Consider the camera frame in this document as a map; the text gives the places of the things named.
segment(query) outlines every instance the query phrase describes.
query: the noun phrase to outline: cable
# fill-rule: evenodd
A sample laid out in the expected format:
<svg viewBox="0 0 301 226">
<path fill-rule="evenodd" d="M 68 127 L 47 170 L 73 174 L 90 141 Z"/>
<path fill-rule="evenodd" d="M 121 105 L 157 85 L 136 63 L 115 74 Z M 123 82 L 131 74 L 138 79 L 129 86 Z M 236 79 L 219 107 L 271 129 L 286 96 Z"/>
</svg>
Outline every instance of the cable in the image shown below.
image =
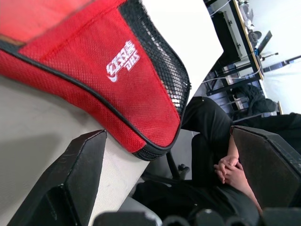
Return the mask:
<svg viewBox="0 0 301 226">
<path fill-rule="evenodd" d="M 260 71 L 260 69 L 261 69 L 261 66 L 259 67 L 258 71 L 256 71 L 255 73 L 250 74 L 250 75 L 248 75 L 248 76 L 244 76 L 244 77 L 242 77 L 242 78 L 235 78 L 235 77 L 227 77 L 227 78 L 226 78 L 226 77 L 223 77 L 223 78 L 209 79 L 209 80 L 203 81 L 202 83 L 208 82 L 208 81 L 213 81 L 213 80 L 218 80 L 218 79 L 245 79 L 245 78 L 249 78 L 249 77 L 251 77 L 251 76 L 256 75 L 256 74 Z"/>
<path fill-rule="evenodd" d="M 216 10 L 216 11 L 215 11 L 214 13 L 212 13 L 210 16 L 213 16 L 214 14 L 216 14 L 219 10 L 221 10 L 222 8 L 224 8 L 230 1 L 232 1 L 232 0 L 227 1 L 225 5 L 223 5 L 222 7 L 220 7 L 218 10 Z"/>
</svg>

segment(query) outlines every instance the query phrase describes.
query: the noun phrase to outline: mesh texture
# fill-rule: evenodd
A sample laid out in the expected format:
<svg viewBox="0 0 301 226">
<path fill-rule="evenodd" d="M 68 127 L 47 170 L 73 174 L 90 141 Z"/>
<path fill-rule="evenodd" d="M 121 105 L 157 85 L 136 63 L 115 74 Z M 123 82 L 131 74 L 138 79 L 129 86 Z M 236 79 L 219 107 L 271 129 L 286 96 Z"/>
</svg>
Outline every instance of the mesh texture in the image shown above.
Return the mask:
<svg viewBox="0 0 301 226">
<path fill-rule="evenodd" d="M 157 31 L 141 0 L 128 0 L 119 7 L 119 11 L 151 59 L 181 116 L 190 90 L 189 77 L 183 63 Z"/>
</svg>

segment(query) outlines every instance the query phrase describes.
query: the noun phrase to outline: black piping trim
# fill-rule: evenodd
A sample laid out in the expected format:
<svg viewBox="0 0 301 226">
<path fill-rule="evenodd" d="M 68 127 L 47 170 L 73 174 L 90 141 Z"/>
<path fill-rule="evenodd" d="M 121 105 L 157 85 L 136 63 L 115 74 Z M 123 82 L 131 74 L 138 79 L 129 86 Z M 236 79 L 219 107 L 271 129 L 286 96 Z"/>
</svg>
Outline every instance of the black piping trim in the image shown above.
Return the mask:
<svg viewBox="0 0 301 226">
<path fill-rule="evenodd" d="M 181 125 L 182 125 L 182 120 L 183 120 L 183 116 L 184 116 L 184 113 L 185 113 L 185 109 L 183 110 L 182 112 L 182 115 L 181 115 L 181 118 L 180 118 L 180 125 L 177 129 L 177 132 L 176 132 L 176 135 L 172 141 L 172 143 L 166 147 L 161 147 L 155 143 L 153 143 L 152 141 L 150 141 L 147 137 L 145 137 L 139 130 L 137 130 L 116 108 L 114 108 L 104 97 L 102 97 L 100 94 L 98 94 L 97 92 L 95 92 L 93 89 L 91 89 L 89 86 L 81 83 L 80 81 L 74 79 L 74 78 L 71 78 L 70 76 L 68 76 L 67 74 L 65 73 L 62 73 L 60 71 L 57 71 L 55 69 L 52 69 L 51 67 L 48 67 L 44 64 L 41 64 L 35 60 L 32 60 L 22 54 L 19 54 L 15 51 L 13 51 L 13 48 L 5 48 L 7 44 L 3 45 L 4 42 L 0 41 L 0 49 L 3 50 L 4 52 L 16 57 L 17 59 L 19 60 L 22 60 L 30 65 L 33 65 L 41 70 L 44 70 L 48 73 L 51 73 L 53 75 L 56 75 L 57 77 L 61 78 L 61 79 L 64 79 L 80 88 L 82 88 L 83 90 L 87 91 L 88 93 L 90 93 L 91 95 L 93 95 L 96 99 L 100 100 L 110 111 L 112 111 L 121 121 L 123 121 L 130 129 L 132 129 L 141 139 L 143 139 L 147 144 L 153 146 L 154 148 L 157 148 L 159 150 L 162 150 L 162 151 L 168 151 L 176 142 L 178 136 L 179 136 L 179 133 L 180 133 L 180 130 L 181 130 Z M 186 98 L 186 101 L 185 101 L 185 107 L 187 105 L 187 102 L 188 102 L 188 98 L 189 98 L 189 93 L 190 93 L 190 90 L 188 91 L 188 95 L 187 95 L 187 98 Z"/>
</svg>

